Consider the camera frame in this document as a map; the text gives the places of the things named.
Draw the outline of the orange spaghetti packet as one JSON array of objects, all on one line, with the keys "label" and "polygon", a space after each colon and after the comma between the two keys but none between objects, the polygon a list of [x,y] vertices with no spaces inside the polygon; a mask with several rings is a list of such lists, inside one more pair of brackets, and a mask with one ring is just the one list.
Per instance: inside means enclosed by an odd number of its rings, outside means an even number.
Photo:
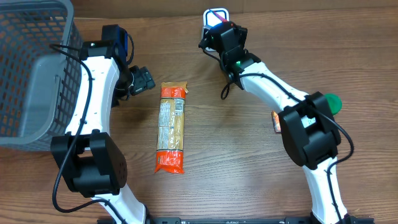
[{"label": "orange spaghetti packet", "polygon": [[187,82],[163,82],[160,92],[155,171],[182,174]]}]

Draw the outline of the small orange snack box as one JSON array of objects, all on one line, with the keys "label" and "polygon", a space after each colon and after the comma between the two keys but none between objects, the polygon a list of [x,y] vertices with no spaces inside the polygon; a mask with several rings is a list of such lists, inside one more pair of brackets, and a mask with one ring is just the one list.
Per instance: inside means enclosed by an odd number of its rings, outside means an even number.
[{"label": "small orange snack box", "polygon": [[280,128],[279,116],[275,111],[272,111],[271,115],[272,115],[274,131],[275,131],[275,133],[280,134],[281,128]]}]

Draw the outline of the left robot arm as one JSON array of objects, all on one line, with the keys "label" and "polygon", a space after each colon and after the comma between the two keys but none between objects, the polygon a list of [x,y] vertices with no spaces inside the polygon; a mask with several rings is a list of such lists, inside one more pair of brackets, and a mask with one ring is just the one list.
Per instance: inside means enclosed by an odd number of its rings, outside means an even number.
[{"label": "left robot arm", "polygon": [[64,135],[52,138],[50,151],[58,165],[52,203],[71,213],[98,203],[110,223],[153,223],[148,208],[127,184],[127,162],[110,136],[110,112],[130,96],[155,87],[146,67],[130,66],[134,42],[119,25],[103,26],[101,39],[51,49],[79,63],[81,83],[73,116]]}]

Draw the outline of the red stick sachet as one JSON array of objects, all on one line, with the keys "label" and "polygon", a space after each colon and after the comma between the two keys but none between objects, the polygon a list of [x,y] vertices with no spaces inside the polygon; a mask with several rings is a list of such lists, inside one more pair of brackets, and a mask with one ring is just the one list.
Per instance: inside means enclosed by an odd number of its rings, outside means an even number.
[{"label": "red stick sachet", "polygon": [[213,10],[211,10],[211,9],[209,9],[209,11],[210,11],[211,13],[213,13],[221,22],[228,22],[227,19],[225,19],[224,17],[222,17],[221,15],[219,15],[217,12],[215,12],[215,11],[213,11]]}]

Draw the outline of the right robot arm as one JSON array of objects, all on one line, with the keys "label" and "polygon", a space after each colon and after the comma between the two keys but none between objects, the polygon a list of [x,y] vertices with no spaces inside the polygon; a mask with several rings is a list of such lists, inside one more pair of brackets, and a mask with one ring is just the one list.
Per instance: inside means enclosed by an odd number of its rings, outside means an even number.
[{"label": "right robot arm", "polygon": [[312,215],[318,223],[344,223],[336,166],[338,145],[346,131],[336,123],[325,95],[309,95],[275,76],[265,63],[245,49],[248,30],[232,21],[205,26],[199,48],[213,49],[228,80],[221,92],[226,99],[231,85],[253,94],[276,111],[285,151],[305,173],[312,197]]}]

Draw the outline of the green lid jar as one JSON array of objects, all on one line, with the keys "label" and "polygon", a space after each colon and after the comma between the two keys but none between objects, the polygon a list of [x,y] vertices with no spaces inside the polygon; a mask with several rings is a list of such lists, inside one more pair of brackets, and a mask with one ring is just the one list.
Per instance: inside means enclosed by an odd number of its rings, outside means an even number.
[{"label": "green lid jar", "polygon": [[340,97],[332,93],[327,93],[325,94],[325,98],[329,104],[332,115],[338,114],[343,107]]}]

